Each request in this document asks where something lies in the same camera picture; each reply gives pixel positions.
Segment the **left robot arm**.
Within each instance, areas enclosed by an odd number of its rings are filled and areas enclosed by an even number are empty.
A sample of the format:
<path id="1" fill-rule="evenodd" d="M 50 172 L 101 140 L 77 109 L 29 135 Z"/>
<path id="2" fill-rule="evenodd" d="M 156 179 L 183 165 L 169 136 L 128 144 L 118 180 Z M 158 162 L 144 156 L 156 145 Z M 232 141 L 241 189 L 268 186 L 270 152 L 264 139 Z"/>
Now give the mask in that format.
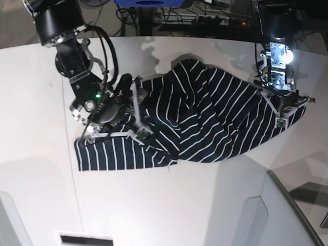
<path id="1" fill-rule="evenodd" d="M 257 24 L 255 43 L 257 75 L 254 84 L 262 87 L 278 112 L 299 104 L 295 71 L 292 67 L 293 36 L 299 30 L 294 1 L 251 1 Z"/>

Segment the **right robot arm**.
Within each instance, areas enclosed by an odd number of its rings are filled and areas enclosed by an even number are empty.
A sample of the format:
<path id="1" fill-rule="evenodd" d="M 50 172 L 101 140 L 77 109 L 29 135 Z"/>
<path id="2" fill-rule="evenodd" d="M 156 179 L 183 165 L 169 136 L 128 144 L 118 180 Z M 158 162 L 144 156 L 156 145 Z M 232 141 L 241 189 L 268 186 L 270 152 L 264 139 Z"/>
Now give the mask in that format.
<path id="1" fill-rule="evenodd" d="M 55 47 L 55 65 L 58 72 L 68 78 L 75 99 L 70 105 L 73 117 L 92 129 L 113 125 L 126 112 L 140 118 L 139 105 L 147 93 L 138 89 L 139 78 L 130 74 L 118 76 L 115 48 L 106 32 L 87 25 L 77 1 L 24 1 L 33 17 L 39 41 L 44 47 Z M 108 60 L 100 60 L 89 50 L 91 41 L 78 42 L 81 32 L 94 31 L 101 45 L 108 45 L 113 62 L 110 74 Z"/>

